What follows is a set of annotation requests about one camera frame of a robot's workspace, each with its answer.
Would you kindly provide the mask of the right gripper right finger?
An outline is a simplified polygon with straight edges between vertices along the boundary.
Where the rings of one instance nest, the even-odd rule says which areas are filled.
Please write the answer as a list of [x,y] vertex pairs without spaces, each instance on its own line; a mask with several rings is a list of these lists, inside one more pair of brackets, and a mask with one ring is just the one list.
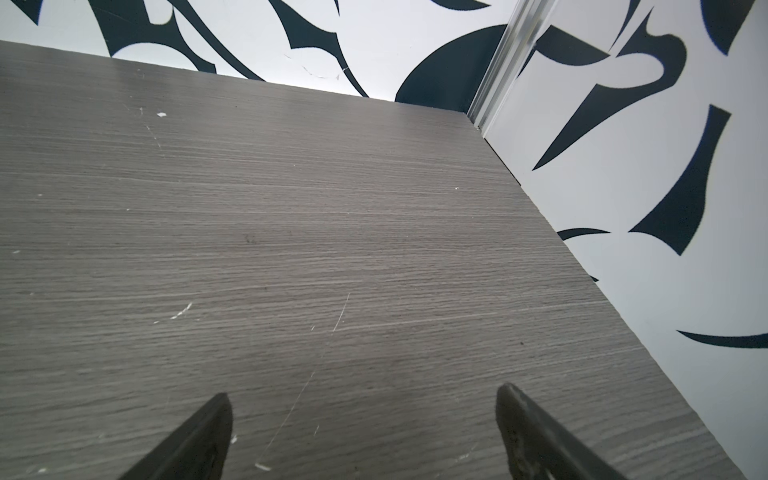
[[514,479],[622,479],[512,383],[497,390],[495,416]]

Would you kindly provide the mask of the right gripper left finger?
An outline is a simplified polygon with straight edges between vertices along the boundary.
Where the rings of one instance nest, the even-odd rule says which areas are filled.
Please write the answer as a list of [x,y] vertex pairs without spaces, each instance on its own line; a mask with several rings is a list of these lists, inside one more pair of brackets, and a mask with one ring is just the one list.
[[232,428],[230,399],[226,393],[218,393],[120,479],[220,479]]

